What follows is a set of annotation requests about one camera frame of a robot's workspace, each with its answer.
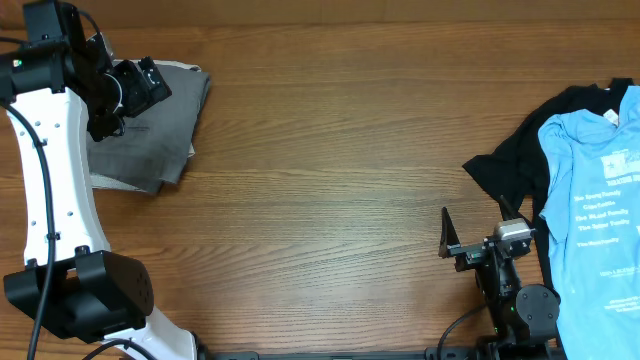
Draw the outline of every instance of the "cable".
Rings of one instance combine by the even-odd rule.
[[[458,320],[454,321],[453,324],[451,324],[447,330],[445,330],[444,334],[442,334],[442,337],[440,338],[440,341],[438,341],[438,350],[436,352],[436,358],[437,360],[442,360],[442,347],[444,346],[444,341],[447,339],[447,336],[449,336],[449,333],[451,331],[453,331],[453,329],[456,328],[456,326],[460,325],[463,321],[467,320],[468,318],[470,318],[471,316],[479,313],[480,311],[482,311],[485,307],[487,307],[487,304],[483,304],[478,306],[477,308],[469,311],[468,313],[460,316],[458,318]]]
[[[24,40],[9,38],[5,36],[0,36],[0,42],[9,42],[9,43],[18,44],[18,45],[23,45],[27,43]]]
[[[56,260],[56,229],[53,219],[53,197],[51,195],[51,178],[49,177],[49,166],[47,164],[47,158],[44,155],[45,144],[40,141],[38,134],[27,119],[16,110],[13,106],[5,103],[0,103],[0,106],[7,109],[27,130],[27,133],[33,140],[34,147],[38,153],[38,159],[40,160],[40,168],[42,169],[42,182],[44,183],[44,200],[45,209],[47,213],[47,239],[49,241],[49,254],[47,257],[47,272],[44,277],[44,284],[42,286],[42,296],[40,297],[40,303],[36,311],[36,316],[33,322],[33,331],[31,332],[31,341],[29,342],[29,352],[27,353],[27,359],[33,360],[36,357],[36,347],[38,346],[38,337],[40,336],[40,327],[42,326],[42,318],[44,317],[44,311],[47,308],[47,301],[49,299],[49,293],[51,292],[51,282],[53,279],[53,264]]]
[[[120,99],[118,100],[118,105],[116,105],[115,109],[113,109],[113,112],[115,113],[118,108],[120,106],[122,106],[122,86],[120,85],[120,82],[118,81],[118,79],[116,79],[113,75],[109,74],[109,73],[104,73],[104,75],[110,77],[113,81],[115,81],[116,85],[118,85],[118,91],[120,91]]]
[[[100,354],[101,352],[107,350],[110,347],[114,347],[117,345],[124,345],[124,349],[127,350],[127,348],[132,348],[133,350],[137,351],[140,353],[140,355],[144,356],[147,360],[157,360],[155,358],[155,356],[151,355],[150,352],[148,352],[145,348],[143,348],[142,346],[134,343],[131,340],[125,340],[125,339],[115,339],[113,341],[109,341],[106,344],[103,344],[102,346],[100,346],[99,348],[93,350],[92,352],[89,353],[89,355],[85,356],[84,358],[82,358],[82,360],[91,360],[94,357],[96,357],[98,354]]]
[[[96,31],[96,34],[100,34],[100,28],[98,27],[98,24],[95,22],[95,20],[93,20],[93,18],[91,17],[91,15],[89,15],[88,12],[78,10],[78,14],[84,16],[87,19],[87,21],[91,23],[91,26],[93,26],[93,30]]]

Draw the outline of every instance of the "black t-shirt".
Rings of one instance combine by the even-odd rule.
[[[620,102],[632,79],[613,79],[610,90],[590,86],[571,86],[529,114],[518,129],[491,155],[477,155],[463,168],[494,200],[500,195],[520,209],[524,197],[533,197],[533,226],[542,277],[552,286],[549,265],[549,229],[539,214],[547,201],[549,167],[538,141],[538,130],[553,115],[587,109],[598,115],[613,109],[619,113]]]

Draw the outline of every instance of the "black mount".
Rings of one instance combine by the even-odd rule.
[[[461,246],[446,208],[438,254],[454,257],[456,271],[475,270],[495,335],[478,338],[470,360],[555,359],[548,340],[557,336],[560,296],[543,285],[522,287],[514,261],[528,254],[534,229],[501,197],[503,221],[480,244]]]
[[[448,347],[442,353],[443,360],[470,360],[469,353],[473,349],[468,347]],[[562,350],[552,349],[551,358],[566,360]],[[436,349],[426,351],[380,351],[380,352],[336,352],[336,353],[306,353],[306,354],[258,354],[255,352],[215,354],[213,360],[437,360]],[[546,357],[502,358],[545,360]]]
[[[144,265],[108,251],[56,261],[54,280],[42,326],[60,339],[91,343],[116,331],[145,326],[153,310],[151,279]],[[35,318],[46,265],[31,266],[4,277],[9,302]]]

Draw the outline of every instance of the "gray cloth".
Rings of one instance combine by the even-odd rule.
[[[164,182],[178,183],[210,78],[209,74],[196,71],[197,67],[158,64],[158,70],[171,88],[169,98],[137,118],[125,118],[124,136],[109,137],[99,143],[87,136],[89,172],[116,180],[102,179],[102,183],[94,184],[97,187],[111,188],[114,186],[110,184],[124,183],[157,193]],[[100,178],[94,177],[94,181],[99,182]]]

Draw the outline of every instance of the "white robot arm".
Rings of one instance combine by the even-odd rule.
[[[134,359],[208,359],[195,335],[155,307],[144,265],[110,251],[89,177],[87,132],[101,141],[170,89],[150,58],[113,67],[101,33],[85,40],[75,6],[42,1],[25,5],[24,15],[29,41],[0,56],[0,102],[18,139],[28,208],[25,270],[6,275],[4,290],[36,320],[29,358],[42,324],[59,338],[118,346]]]
[[[93,201],[86,150],[89,117],[84,101],[71,89],[59,94],[42,89],[18,95],[13,107],[29,121],[41,141],[46,141],[44,151],[49,162],[54,217],[56,230],[60,233],[60,240],[56,242],[56,262],[76,257],[83,247],[92,253],[110,251]],[[28,235],[24,261],[25,265],[44,266],[48,245],[40,164],[24,126],[13,115],[9,114],[9,118],[18,138],[27,196]],[[131,340],[156,359],[197,358],[194,336],[175,326],[156,307],[146,316],[144,327],[106,334],[102,341],[113,339]],[[118,347],[134,359],[145,359],[133,348]]]

